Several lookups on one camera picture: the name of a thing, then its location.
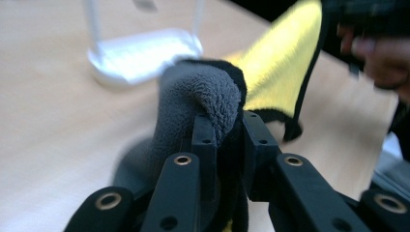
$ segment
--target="metal screw hole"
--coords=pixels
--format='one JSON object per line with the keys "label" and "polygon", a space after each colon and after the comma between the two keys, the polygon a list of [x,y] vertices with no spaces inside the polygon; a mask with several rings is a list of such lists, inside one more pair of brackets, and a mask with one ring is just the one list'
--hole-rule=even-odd
{"label": "metal screw hole", "polygon": [[300,159],[294,157],[287,157],[284,159],[284,161],[292,166],[302,166],[302,164],[304,164]]}
{"label": "metal screw hole", "polygon": [[407,207],[401,203],[399,200],[392,196],[384,194],[376,194],[374,196],[374,201],[383,209],[390,211],[395,214],[405,214],[407,212]]}
{"label": "metal screw hole", "polygon": [[97,199],[96,207],[101,211],[113,209],[120,204],[121,198],[117,192],[105,193]]}
{"label": "metal screw hole", "polygon": [[190,164],[191,161],[192,159],[186,156],[180,156],[174,159],[174,162],[178,165],[187,165]]}

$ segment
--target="clear plastic object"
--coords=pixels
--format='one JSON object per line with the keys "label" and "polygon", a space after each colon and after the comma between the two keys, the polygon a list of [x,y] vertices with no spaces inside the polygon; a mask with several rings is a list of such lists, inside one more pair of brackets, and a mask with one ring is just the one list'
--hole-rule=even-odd
{"label": "clear plastic object", "polygon": [[202,55],[196,34],[204,0],[197,1],[192,33],[167,28],[109,41],[100,40],[94,1],[85,0],[93,42],[88,59],[99,82],[114,86],[136,85],[161,75],[179,59],[195,59]]}

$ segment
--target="yellow microfiber cloth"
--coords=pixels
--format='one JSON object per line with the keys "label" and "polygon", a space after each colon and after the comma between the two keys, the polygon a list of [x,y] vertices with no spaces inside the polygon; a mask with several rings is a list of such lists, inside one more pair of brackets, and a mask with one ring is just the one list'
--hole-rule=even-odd
{"label": "yellow microfiber cloth", "polygon": [[321,1],[300,0],[241,56],[228,58],[244,73],[248,87],[244,110],[259,113],[265,122],[286,123],[285,141],[302,133],[299,111],[320,49],[321,24]]}

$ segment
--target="table surface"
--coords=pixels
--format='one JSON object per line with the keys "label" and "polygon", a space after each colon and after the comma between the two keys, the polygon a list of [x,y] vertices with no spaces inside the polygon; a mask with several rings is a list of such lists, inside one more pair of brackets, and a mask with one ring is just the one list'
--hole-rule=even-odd
{"label": "table surface", "polygon": [[[194,1],[99,0],[104,39],[179,27],[190,30]],[[0,230],[62,231],[92,192],[110,184],[117,161],[152,135],[156,80],[129,89],[91,75],[82,1],[0,1]],[[206,1],[204,57],[246,49],[269,23],[231,3]],[[331,186],[357,199],[367,189],[396,97],[322,52],[301,113],[304,134],[284,152],[308,158]],[[276,138],[283,126],[268,124]],[[267,204],[250,204],[250,230],[272,231]]]}

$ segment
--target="gray towel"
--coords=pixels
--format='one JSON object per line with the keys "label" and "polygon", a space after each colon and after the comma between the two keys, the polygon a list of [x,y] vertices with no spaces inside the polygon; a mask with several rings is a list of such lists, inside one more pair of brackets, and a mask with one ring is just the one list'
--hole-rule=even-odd
{"label": "gray towel", "polygon": [[[220,147],[238,123],[238,114],[242,115],[242,111],[238,111],[242,110],[244,99],[232,76],[216,68],[215,63],[211,66],[206,62],[181,61],[165,70],[160,78],[159,113],[154,135],[137,143],[123,157],[114,177],[114,186],[136,192],[154,184],[165,160],[179,152],[183,138],[192,134],[198,113],[209,115]],[[218,204],[217,199],[201,206],[202,229],[210,223]]]}

